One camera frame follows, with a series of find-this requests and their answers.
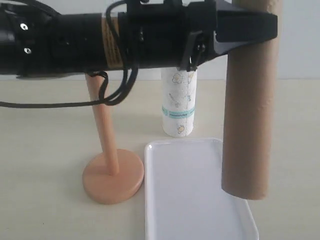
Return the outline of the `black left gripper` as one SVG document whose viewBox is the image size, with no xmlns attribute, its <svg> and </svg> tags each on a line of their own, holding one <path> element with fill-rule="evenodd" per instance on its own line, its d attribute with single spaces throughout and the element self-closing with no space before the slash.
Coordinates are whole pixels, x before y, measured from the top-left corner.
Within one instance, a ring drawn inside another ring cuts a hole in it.
<svg viewBox="0 0 320 240">
<path fill-rule="evenodd" d="M 217 11 L 231 12 L 225 0 L 184 5 L 181 0 L 143 4 L 127 0 L 118 14 L 119 34 L 128 67 L 195 70 L 212 60 Z"/>
</svg>

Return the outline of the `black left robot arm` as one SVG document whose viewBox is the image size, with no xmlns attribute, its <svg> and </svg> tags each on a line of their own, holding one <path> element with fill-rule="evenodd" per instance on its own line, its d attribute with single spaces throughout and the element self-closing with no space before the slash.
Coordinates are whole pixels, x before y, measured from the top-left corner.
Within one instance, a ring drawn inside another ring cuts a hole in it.
<svg viewBox="0 0 320 240">
<path fill-rule="evenodd" d="M 125 12 L 61 14 L 34 0 L 0 6 L 0 73 L 20 79 L 198 66 L 278 35 L 278 17 L 224 0 L 120 1 Z"/>
</svg>

